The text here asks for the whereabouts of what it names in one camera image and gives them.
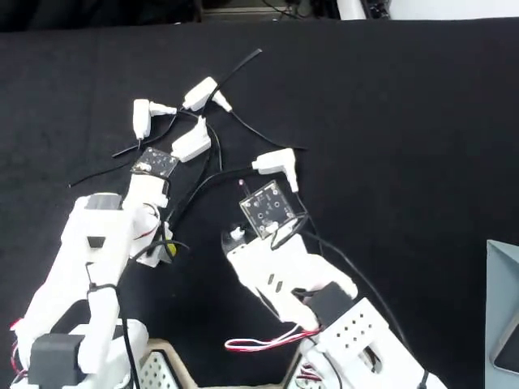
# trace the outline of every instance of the cable plug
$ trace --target cable plug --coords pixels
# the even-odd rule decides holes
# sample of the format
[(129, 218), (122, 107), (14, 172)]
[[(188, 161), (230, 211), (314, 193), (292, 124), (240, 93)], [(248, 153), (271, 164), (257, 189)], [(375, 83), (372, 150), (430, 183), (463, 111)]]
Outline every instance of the cable plug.
[[(204, 81), (192, 88), (185, 96), (182, 106), (195, 112), (202, 109), (209, 95), (217, 87), (217, 82), (212, 77), (207, 77)], [(225, 111), (230, 112), (233, 107), (225, 99), (220, 91), (216, 92), (212, 100), (222, 107)]]
[(295, 154), (291, 148), (262, 154), (252, 162), (252, 168), (259, 174), (283, 172), (293, 193), (299, 191), (298, 177), (295, 173)]
[(175, 115), (177, 109), (167, 105), (157, 104), (147, 99), (133, 100), (133, 131), (137, 139), (149, 136), (152, 128), (152, 116)]
[(171, 155), (184, 163), (192, 160), (210, 147), (211, 138), (208, 135), (205, 118), (199, 116), (198, 122), (193, 129), (171, 144)]

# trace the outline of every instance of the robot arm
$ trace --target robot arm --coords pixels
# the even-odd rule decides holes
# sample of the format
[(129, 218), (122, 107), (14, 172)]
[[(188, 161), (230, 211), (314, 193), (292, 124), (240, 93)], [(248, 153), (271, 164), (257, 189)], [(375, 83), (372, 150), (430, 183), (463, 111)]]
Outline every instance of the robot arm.
[[(124, 202), (120, 195), (108, 193), (77, 199), (45, 283), (24, 317), (12, 327), (20, 362), (28, 371), (28, 378), (17, 387), (43, 385), (41, 380), (49, 383), (46, 380), (50, 379), (51, 386), (113, 388), (127, 375), (124, 343), (121, 337), (113, 339), (120, 325), (117, 296), (114, 289), (91, 289), (91, 285), (117, 285), (128, 259), (157, 235), (162, 226), (158, 208), (167, 206), (164, 191), (177, 162), (169, 154), (149, 148), (132, 169)], [(172, 235), (167, 224), (165, 235)], [(167, 258), (165, 247), (159, 246), (139, 261), (155, 267)], [(70, 334), (50, 334), (68, 309), (85, 299), (91, 314), (88, 325), (80, 325)], [(140, 358), (148, 333), (136, 320), (130, 320), (128, 327), (135, 357)], [(68, 353), (69, 365), (50, 362), (63, 355), (59, 353)]]
[[(366, 298), (357, 298), (357, 286), (346, 274), (309, 254), (299, 234), (272, 250), (272, 241), (288, 236), (295, 223), (283, 221), (276, 210), (279, 188), (272, 190), (276, 197), (270, 188), (272, 183), (240, 203), (256, 234), (240, 228), (224, 233), (222, 247), (239, 281), (280, 321), (320, 331), (302, 341), (300, 352), (326, 389), (445, 389), (433, 374), (421, 386), (424, 369), (382, 315)], [(289, 207), (285, 211), (294, 217)]]

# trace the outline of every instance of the black cable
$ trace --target black cable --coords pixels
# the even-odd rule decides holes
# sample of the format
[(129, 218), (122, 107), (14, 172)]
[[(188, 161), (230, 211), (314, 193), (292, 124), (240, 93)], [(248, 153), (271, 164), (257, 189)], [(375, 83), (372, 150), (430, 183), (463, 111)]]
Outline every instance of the black cable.
[(220, 80), (220, 82), (217, 84), (217, 87), (214, 88), (214, 90), (211, 92), (211, 94), (208, 96), (208, 99), (205, 101), (204, 107), (202, 108), (201, 116), (205, 118), (205, 108), (208, 106), (208, 102), (212, 101), (212, 98), (214, 95), (217, 94), (217, 92), (225, 85), (227, 81), (230, 80), (230, 78), (239, 71), (242, 67), (244, 67), (248, 62), (252, 61), (254, 58), (256, 58), (258, 55), (263, 53), (262, 49), (256, 49), (249, 55), (247, 55), (226, 77)]
[[(312, 342), (314, 344), (314, 346), (317, 347), (317, 342), (315, 340), (313, 340), (313, 338), (311, 338), (310, 336), (307, 337), (307, 339)], [(337, 370), (337, 368), (335, 367), (335, 365), (333, 364), (332, 362), (332, 359), (328, 356), (327, 353), (323, 353), (323, 357), (324, 359), (326, 359), (326, 361), (328, 362), (328, 364), (330, 365), (330, 367), (332, 367), (332, 370), (333, 370), (333, 373), (335, 373), (335, 375), (337, 376), (337, 381), (339, 382), (339, 389), (342, 389), (342, 379), (341, 379), (341, 376), (339, 375), (339, 372)]]
[[(305, 212), (308, 215), (308, 222), (310, 223), (311, 228), (314, 230), (314, 234), (317, 237), (320, 237), (319, 231), (317, 231), (317, 226), (315, 225), (314, 219), (311, 217), (310, 212), (308, 211), (307, 207), (305, 206), (304, 202), (302, 201), (301, 196), (299, 195), (299, 192), (296, 192), (295, 197), (299, 201), (299, 205), (301, 206), (303, 212)], [(323, 244), (320, 241), (317, 241), (317, 245), (319, 247), (320, 256), (324, 258)]]
[(90, 286), (87, 291), (87, 298), (90, 293), (96, 292), (101, 289), (113, 289), (115, 292), (115, 297), (117, 298), (117, 302), (119, 304), (119, 315), (121, 316), (121, 323), (122, 323), (122, 338), (124, 339), (124, 346), (127, 350), (127, 356), (128, 356), (128, 362), (130, 363), (130, 385), (131, 387), (134, 387), (133, 384), (135, 384), (135, 389), (140, 389), (140, 382), (139, 382), (139, 375), (137, 373), (137, 366), (135, 365), (135, 359), (133, 357), (133, 351), (131, 351), (131, 343), (130, 343), (130, 336), (128, 335), (128, 317), (126, 314), (126, 311), (124, 310), (122, 306), (122, 299), (121, 299), (121, 293), (119, 292), (119, 288), (114, 284), (103, 284), (103, 285), (96, 285), (94, 283), (90, 283)]
[(405, 334), (404, 332), (402, 331), (401, 327), (400, 327), (400, 324), (398, 323), (397, 321), (397, 318), (395, 317), (395, 315), (393, 314), (393, 312), (391, 311), (391, 308), (389, 308), (388, 304), (386, 303), (386, 301), (384, 300), (384, 298), (382, 297), (382, 295), (379, 293), (379, 291), (377, 290), (377, 288), (367, 279), (367, 277), (355, 266), (355, 264), (353, 262), (351, 262), (351, 260), (341, 251), (341, 249), (339, 249), (338, 247), (334, 246), (332, 243), (329, 243), (327, 241), (325, 241), (322, 237), (318, 237), (317, 235), (314, 235), (313, 233), (309, 233), (307, 231), (303, 231), (301, 232), (301, 234), (307, 236), (307, 237), (310, 237), (311, 239), (315, 239), (316, 241), (318, 242), (321, 242), (323, 244), (323, 246), (325, 247), (328, 247), (329, 249), (335, 251), (337, 254), (339, 254), (344, 260), (345, 262), (348, 264), (348, 266), (351, 267), (351, 269), (357, 273), (357, 275), (362, 278), (362, 281), (364, 281), (364, 283), (371, 289), (371, 291), (375, 294), (376, 298), (379, 300), (380, 304), (383, 306), (386, 314), (388, 315), (389, 319), (391, 320), (392, 322), (392, 325), (394, 326), (395, 330), (397, 330), (397, 334), (398, 336), (400, 337), (400, 341), (402, 342), (402, 344), (408, 349), (410, 350), (410, 347), (409, 347), (409, 343), (407, 342), (407, 338), (405, 337)]
[(276, 146), (276, 147), (279, 147), (279, 148), (293, 148), (294, 150), (307, 150), (307, 148), (305, 147), (300, 147), (300, 146), (287, 146), (287, 145), (284, 145), (283, 143), (278, 143), (276, 142), (275, 140), (272, 140), (270, 139), (269, 137), (267, 137), (266, 135), (263, 135), (261, 134), (259, 131), (257, 131), (255, 128), (253, 128), (252, 126), (250, 126), (249, 124), (247, 124), (243, 119), (241, 119), (234, 111), (230, 111), (230, 114), (234, 116), (234, 118), (236, 120), (238, 120), (242, 126), (244, 126), (245, 128), (247, 128), (250, 132), (258, 135), (262, 140), (264, 140), (265, 142), (267, 143), (270, 143), (271, 145), (273, 146)]
[(274, 11), (276, 12), (279, 12), (280, 14), (282, 15), (285, 15), (285, 16), (288, 16), (289, 18), (292, 18), (292, 19), (302, 19), (301, 17), (299, 17), (298, 15), (294, 15), (294, 14), (290, 14), (289, 12), (287, 11), (283, 11), (282, 9), (280, 8), (277, 8), (276, 6), (274, 6), (273, 4), (271, 4), (270, 2), (268, 2), (267, 0), (261, 0), (263, 2), (263, 4), (269, 8), (272, 8)]
[(176, 215), (176, 219), (174, 222), (174, 225), (178, 225), (180, 220), (184, 217), (187, 210), (189, 209), (190, 205), (193, 203), (195, 197), (215, 178), (218, 177), (243, 177), (249, 174), (255, 173), (255, 170), (253, 168), (244, 168), (244, 169), (232, 169), (232, 170), (225, 170), (223, 172), (214, 173), (213, 175), (205, 178), (191, 193), (189, 198), (185, 201), (185, 204), (182, 205), (182, 208), (177, 207), (176, 209), (172, 209), (169, 213), (169, 218), (172, 217), (172, 215)]
[[(300, 220), (300, 221), (295, 225), (295, 227), (292, 228), (292, 231), (290, 231), (285, 237), (283, 237), (278, 242), (276, 242), (276, 244), (274, 244), (274, 241), (276, 240), (276, 237), (277, 237), (277, 233), (279, 232), (281, 227), (283, 227), (284, 225), (287, 225), (292, 220)], [(293, 237), (296, 233), (299, 233), (299, 231), (302, 230), (302, 228), (304, 227), (307, 220), (308, 220), (308, 214), (302, 213), (302, 214), (296, 215), (295, 217), (291, 218), (290, 220), (287, 220), (285, 223), (280, 225), (272, 236), (272, 240), (270, 241), (270, 250), (272, 250), (272, 251), (277, 250), (281, 246), (283, 246), (286, 242), (288, 242), (291, 237)]]
[(427, 370), (423, 370), (422, 381), (418, 385), (418, 389), (427, 389), (427, 379), (429, 378), (429, 372)]
[[(161, 238), (163, 241), (166, 241), (167, 238), (165, 236), (165, 221), (162, 222), (162, 225), (161, 225)], [(168, 246), (164, 246), (164, 249), (165, 249), (165, 253), (168, 255), (168, 258), (171, 262), (174, 261), (174, 256), (173, 256), (173, 253), (169, 250), (169, 247)]]
[[(180, 221), (180, 217), (182, 217), (182, 214), (184, 213), (183, 208), (185, 208), (187, 205), (189, 205), (189, 198), (195, 192), (196, 188), (200, 185), (200, 183), (204, 180), (204, 176), (208, 170), (210, 160), (211, 160), (211, 152), (208, 152), (207, 156), (205, 157), (204, 166), (200, 170), (199, 176), (196, 179), (195, 184), (193, 185), (193, 189), (186, 192), (186, 194), (178, 202), (177, 207), (171, 207), (171, 210), (169, 211), (167, 217), (165, 218), (165, 221), (169, 222), (169, 229), (171, 229), (171, 231), (174, 231), (177, 228), (177, 224)], [(174, 220), (172, 220), (173, 216), (175, 216), (175, 213), (177, 215), (180, 215), (180, 217), (177, 216)]]
[(77, 181), (69, 182), (68, 187), (71, 188), (73, 186), (79, 185), (81, 182), (85, 182), (85, 181), (89, 180), (90, 178), (94, 178), (94, 177), (102, 176), (103, 174), (114, 172), (115, 170), (119, 170), (121, 168), (124, 168), (125, 166), (135, 163), (135, 161), (136, 161), (135, 159), (131, 159), (131, 160), (125, 162), (124, 164), (115, 166), (114, 168), (101, 170), (100, 172), (89, 174), (88, 176), (82, 177)]
[[(173, 128), (173, 124), (177, 120), (178, 113), (182, 113), (182, 112), (184, 112), (183, 108), (179, 109), (177, 111), (177, 114), (174, 115), (171, 118), (171, 121), (169, 122), (168, 128), (166, 128), (166, 130), (162, 134), (157, 135), (155, 138), (150, 138), (150, 139), (144, 140), (143, 141), (143, 146), (148, 146), (149, 144), (158, 142), (159, 140), (164, 138), (171, 131), (171, 129)], [(123, 155), (127, 154), (128, 152), (131, 152), (132, 150), (135, 150), (136, 148), (137, 148), (137, 145), (133, 145), (133, 146), (130, 146), (128, 148), (125, 148), (124, 150), (121, 150), (119, 152), (116, 152), (116, 153), (112, 154), (112, 158), (119, 158), (120, 156), (123, 156)]]
[[(186, 115), (186, 116), (190, 116), (192, 118), (196, 118), (198, 119), (198, 115), (194, 114), (194, 113), (191, 113), (191, 112), (188, 112), (188, 111), (179, 111), (182, 115)], [(217, 132), (215, 131), (215, 129), (207, 122), (205, 122), (205, 125), (207, 126), (207, 128), (212, 132), (212, 137), (215, 139), (215, 142), (217, 143), (217, 152), (218, 152), (218, 169), (220, 171), (222, 171), (224, 169), (224, 161), (223, 161), (223, 157), (222, 157), (222, 151), (221, 151), (221, 144), (220, 144), (220, 139), (218, 138), (218, 135), (217, 135)]]
[(167, 245), (178, 245), (178, 246), (181, 246), (181, 247), (185, 248), (186, 250), (191, 250), (191, 248), (186, 243), (182, 243), (180, 241), (175, 241), (173, 239), (164, 239), (164, 240), (161, 240), (161, 241), (151, 242), (149, 245), (144, 247), (141, 251), (139, 251), (137, 254), (135, 254), (130, 259), (132, 261), (136, 261), (137, 259), (142, 257), (144, 254), (146, 254), (146, 252), (148, 250), (154, 249), (155, 247), (158, 247), (158, 246), (166, 246), (167, 247)]

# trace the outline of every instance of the black circuit board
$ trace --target black circuit board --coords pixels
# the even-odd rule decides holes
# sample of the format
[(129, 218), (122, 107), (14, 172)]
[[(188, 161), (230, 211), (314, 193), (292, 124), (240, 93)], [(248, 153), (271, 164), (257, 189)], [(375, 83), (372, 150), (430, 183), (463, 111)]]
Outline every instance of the black circuit board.
[(280, 227), (294, 218), (294, 211), (276, 181), (269, 182), (242, 200), (240, 207), (261, 239), (273, 232), (273, 224)]
[(132, 173), (147, 173), (156, 177), (168, 178), (177, 166), (178, 159), (167, 152), (148, 147), (131, 167)]

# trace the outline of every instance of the black tablecloth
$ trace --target black tablecloth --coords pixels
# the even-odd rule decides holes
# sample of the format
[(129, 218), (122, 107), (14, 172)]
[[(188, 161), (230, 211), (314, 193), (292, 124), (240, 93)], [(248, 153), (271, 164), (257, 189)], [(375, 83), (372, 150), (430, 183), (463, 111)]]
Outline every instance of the black tablecloth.
[[(179, 105), (202, 78), (258, 47), (264, 53), (225, 85), (228, 100), (265, 134), (308, 147), (298, 154), (299, 182), (320, 233), (386, 296), (417, 358), (450, 388), (483, 387), (485, 243), (519, 243), (515, 19), (0, 36), (2, 383), (10, 382), (8, 325), (45, 280), (74, 200), (124, 194), (129, 173), (66, 184), (112, 166), (110, 153), (135, 142), (133, 99)], [(227, 169), (272, 149), (216, 107), (209, 121)], [(154, 131), (166, 124), (158, 119)], [(158, 147), (168, 150), (190, 126), (179, 123)], [(176, 172), (175, 200), (199, 168), (200, 160)], [(279, 382), (294, 352), (222, 347), (287, 328), (221, 253), (221, 230), (243, 220), (241, 197), (235, 182), (212, 188), (176, 233), (191, 254), (172, 266), (132, 266), (122, 286), (131, 317), (169, 340), (200, 385)]]

